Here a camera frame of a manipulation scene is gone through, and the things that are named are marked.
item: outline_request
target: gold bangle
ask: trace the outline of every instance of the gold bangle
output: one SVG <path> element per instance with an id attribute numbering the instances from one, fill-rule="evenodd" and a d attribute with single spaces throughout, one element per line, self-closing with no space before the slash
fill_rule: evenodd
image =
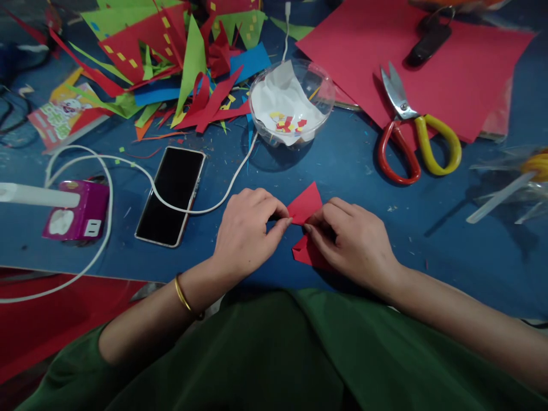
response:
<path id="1" fill-rule="evenodd" d="M 180 274 L 177 274 L 175 276 L 175 288 L 177 290 L 177 295 L 179 296 L 179 300 L 181 300 L 181 303 L 187 308 L 190 314 L 196 317 L 198 321 L 202 321 L 204 319 L 204 313 L 201 313 L 200 315 L 194 314 L 194 311 L 192 308 L 190 308 L 189 303 L 187 302 L 187 299 L 184 297 L 183 290 L 181 290 L 181 286 L 179 285 L 179 276 Z"/>

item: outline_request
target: phone screen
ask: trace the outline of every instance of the phone screen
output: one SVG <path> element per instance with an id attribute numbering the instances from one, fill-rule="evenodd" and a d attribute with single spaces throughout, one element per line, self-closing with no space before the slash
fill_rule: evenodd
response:
<path id="1" fill-rule="evenodd" d="M 189 209 L 205 156 L 198 151 L 168 147 L 154 182 L 160 196 L 172 206 Z M 162 204 L 151 190 L 135 236 L 175 247 L 179 245 L 187 213 Z"/>

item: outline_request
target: charging cable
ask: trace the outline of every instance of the charging cable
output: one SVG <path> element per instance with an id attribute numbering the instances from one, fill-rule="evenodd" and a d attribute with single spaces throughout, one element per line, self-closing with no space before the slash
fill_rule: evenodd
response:
<path id="1" fill-rule="evenodd" d="M 238 174 L 240 173 L 240 171 L 243 168 L 244 164 L 249 159 L 249 156 L 251 155 L 251 152 L 253 151 L 253 147 L 255 146 L 255 142 L 257 141 L 257 136 L 258 135 L 259 135 L 259 132 L 256 132 L 255 136 L 253 137 L 253 141 L 251 142 L 251 145 L 249 147 L 249 151 L 246 154 L 246 156 L 244 157 L 243 161 L 241 162 L 241 164 L 238 167 L 238 169 L 236 170 L 236 172 L 234 173 L 234 177 L 232 177 L 232 180 L 230 181 L 230 184 L 228 186 L 227 192 L 224 195 L 224 197 L 221 199 L 221 201 L 219 201 L 213 207 L 208 208 L 206 210 L 201 210 L 201 211 L 185 210 L 185 209 L 178 208 L 178 207 L 175 207 L 174 205 L 171 205 L 171 204 L 167 203 L 158 194 L 158 190 L 156 189 L 156 184 L 154 184 L 154 179 L 152 178 L 150 173 L 148 171 L 146 171 L 143 167 L 141 167 L 140 165 L 136 164 L 133 161 L 130 161 L 130 160 L 127 160 L 127 159 L 121 158 L 121 157 L 116 157 L 116 156 L 97 154 L 92 149 L 84 147 L 84 146 L 77 146 L 77 145 L 66 146 L 66 147 L 62 147 L 62 148 L 56 150 L 56 152 L 51 157 L 50 162 L 48 163 L 47 168 L 46 168 L 46 180 L 45 180 L 45 183 L 44 183 L 45 188 L 49 188 L 53 184 L 53 182 L 56 180 L 56 178 L 59 177 L 59 175 L 64 170 L 69 168 L 74 163 L 77 163 L 77 162 L 82 161 L 82 160 L 87 160 L 87 159 L 98 159 L 99 162 L 101 163 L 101 166 L 103 167 L 103 170 L 104 170 L 104 174 L 106 175 L 106 178 L 107 178 L 107 181 L 108 181 L 108 186 L 110 187 L 110 195 L 108 196 L 107 229 L 106 229 L 106 233 L 104 235 L 104 240 L 101 243 L 99 249 L 97 250 L 97 253 L 95 254 L 95 256 L 89 262 L 89 264 L 79 274 L 75 275 L 74 278 L 70 279 L 66 283 L 61 284 L 60 286 L 52 288 L 50 290 L 47 290 L 47 291 L 44 291 L 44 292 L 41 292 L 41 293 L 38 293 L 38 294 L 30 295 L 30 296 L 16 297 L 16 298 L 10 298 L 10 299 L 0 299 L 0 304 L 20 303 L 21 301 L 34 300 L 34 299 L 37 299 L 39 297 L 43 297 L 43 296 L 46 296 L 46 295 L 49 295 L 49 294 L 53 294 L 54 292 L 59 291 L 59 290 L 65 288 L 65 287 L 68 287 L 70 284 L 77 281 L 80 277 L 82 277 L 85 273 L 87 273 L 89 271 L 89 269 L 97 262 L 97 260 L 99 259 L 99 257 L 103 253 L 105 247 L 107 246 L 108 240 L 110 238 L 110 234 L 111 234 L 111 231 L 112 231 L 112 212 L 113 212 L 113 209 L 114 209 L 114 185 L 112 183 L 112 177 L 110 175 L 110 172 L 108 171 L 107 165 L 104 163 L 103 159 L 107 158 L 107 159 L 113 159 L 113 160 L 120 160 L 121 162 L 132 164 L 135 168 L 141 170 L 146 175 L 146 177 L 148 177 L 148 179 L 150 181 L 150 184 L 151 184 L 151 187 L 152 187 L 152 191 L 154 192 L 154 194 L 156 195 L 158 200 L 160 200 L 160 202 L 162 204 L 164 204 L 166 207 L 172 208 L 172 209 L 177 210 L 177 211 L 185 212 L 185 213 L 188 213 L 188 214 L 205 214 L 205 213 L 209 213 L 210 211 L 215 210 L 216 208 L 218 208 L 219 206 L 221 206 L 221 204 L 223 204 L 225 202 L 228 195 L 230 194 L 232 186 L 234 185 L 234 181 L 236 180 L 236 177 L 238 177 Z M 65 150 L 69 150 L 69 149 L 72 149 L 72 148 L 80 148 L 81 150 L 86 150 L 86 151 L 90 152 L 91 155 L 78 157 L 78 158 L 75 158 L 75 159 L 69 161 L 63 167 L 61 167 L 52 177 L 51 176 L 51 169 L 53 167 L 53 164 L 55 163 L 55 160 L 59 156 L 59 154 L 61 154 Z"/>
<path id="2" fill-rule="evenodd" d="M 285 2 L 285 24 L 287 30 L 285 32 L 285 50 L 281 60 L 285 61 L 285 55 L 287 54 L 287 39 L 289 37 L 289 15 L 291 14 L 291 2 Z"/>

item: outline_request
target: left hand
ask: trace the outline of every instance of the left hand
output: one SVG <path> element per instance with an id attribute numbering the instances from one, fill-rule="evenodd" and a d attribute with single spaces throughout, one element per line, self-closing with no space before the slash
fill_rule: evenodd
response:
<path id="1" fill-rule="evenodd" d="M 267 233 L 274 214 L 281 218 Z M 212 262 L 240 279 L 247 277 L 274 254 L 291 221 L 286 206 L 268 191 L 243 189 L 224 211 Z"/>

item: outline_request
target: book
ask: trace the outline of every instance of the book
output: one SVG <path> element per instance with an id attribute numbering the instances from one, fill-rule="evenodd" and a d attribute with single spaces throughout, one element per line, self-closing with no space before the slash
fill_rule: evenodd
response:
<path id="1" fill-rule="evenodd" d="M 81 84 L 78 88 L 95 96 L 88 83 Z M 29 121 L 38 130 L 46 146 L 42 154 L 51 155 L 59 147 L 74 143 L 110 115 L 111 111 L 62 84 L 51 93 L 49 102 L 29 114 Z"/>

